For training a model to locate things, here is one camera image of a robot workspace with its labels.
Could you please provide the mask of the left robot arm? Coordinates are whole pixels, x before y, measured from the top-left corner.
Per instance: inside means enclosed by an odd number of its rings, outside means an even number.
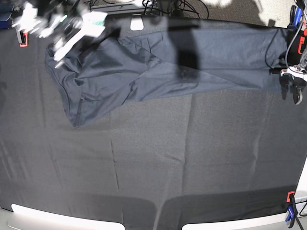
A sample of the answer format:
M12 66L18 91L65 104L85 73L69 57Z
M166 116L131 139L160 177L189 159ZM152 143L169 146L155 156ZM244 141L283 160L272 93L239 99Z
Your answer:
M280 72L282 98L292 94L295 105L303 101L303 90L307 86L307 2L296 0L291 7L287 30L291 32L285 54L286 68Z

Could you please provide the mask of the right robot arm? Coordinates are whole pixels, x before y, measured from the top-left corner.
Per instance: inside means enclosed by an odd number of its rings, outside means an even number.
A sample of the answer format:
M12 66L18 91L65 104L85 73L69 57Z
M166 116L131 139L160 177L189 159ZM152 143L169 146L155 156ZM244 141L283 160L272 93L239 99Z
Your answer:
M12 4L21 11L12 24L17 32L54 39L56 68L79 41L96 39L106 28L107 13L92 11L81 0L18 0Z

